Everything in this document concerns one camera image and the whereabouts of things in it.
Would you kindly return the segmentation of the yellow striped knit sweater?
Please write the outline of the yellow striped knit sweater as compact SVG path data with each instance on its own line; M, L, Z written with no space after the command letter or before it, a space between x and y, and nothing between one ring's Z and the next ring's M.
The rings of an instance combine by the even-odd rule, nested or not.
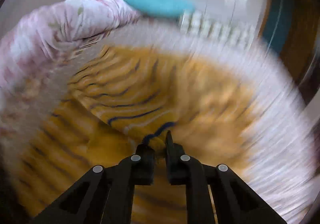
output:
M248 167L245 131L253 92L212 61L150 48L104 47L68 83L68 93L20 158L15 189L31 216L89 168L118 164L147 142L154 185L135 189L133 223L185 223L182 187L171 187L162 151L168 131L200 162Z

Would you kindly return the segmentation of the beige dotted quilted bedspread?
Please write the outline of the beige dotted quilted bedspread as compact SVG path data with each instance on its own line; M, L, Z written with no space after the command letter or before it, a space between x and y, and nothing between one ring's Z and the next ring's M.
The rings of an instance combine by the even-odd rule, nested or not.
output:
M302 97L283 64L259 41L249 49L219 45L182 34L175 26L146 20L109 32L99 43L77 51L68 65L56 62L50 72L24 80L2 99L3 164L14 191L21 156L67 96L70 79L104 47L115 46L212 61L247 84L253 92L255 120L245 131L248 167L236 174L287 223L303 219L313 202L315 148Z

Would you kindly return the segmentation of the pink floral duvet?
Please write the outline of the pink floral duvet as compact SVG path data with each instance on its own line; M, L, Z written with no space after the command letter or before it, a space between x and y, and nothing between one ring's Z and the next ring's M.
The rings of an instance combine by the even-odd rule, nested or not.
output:
M86 39L139 17L124 0L65 0L33 10L1 38L1 92L50 69Z

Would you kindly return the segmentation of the olive shell-pattern bolster pillow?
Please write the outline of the olive shell-pattern bolster pillow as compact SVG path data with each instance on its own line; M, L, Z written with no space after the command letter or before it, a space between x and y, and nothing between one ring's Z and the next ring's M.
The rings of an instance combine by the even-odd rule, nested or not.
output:
M178 26L182 33L242 49L249 48L255 38L255 27L248 23L223 23L200 11L185 11L178 19Z

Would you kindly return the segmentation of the brown wooden door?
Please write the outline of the brown wooden door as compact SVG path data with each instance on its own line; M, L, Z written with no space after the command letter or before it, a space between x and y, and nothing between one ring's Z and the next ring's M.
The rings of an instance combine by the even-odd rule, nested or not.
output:
M317 59L319 0L267 0L260 35L301 84Z

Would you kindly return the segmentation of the turquoise pillow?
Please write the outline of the turquoise pillow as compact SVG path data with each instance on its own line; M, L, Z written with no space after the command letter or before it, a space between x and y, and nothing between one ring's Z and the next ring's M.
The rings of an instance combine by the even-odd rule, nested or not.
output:
M132 8L150 17L178 19L185 11L192 13L195 6L189 0L123 0Z

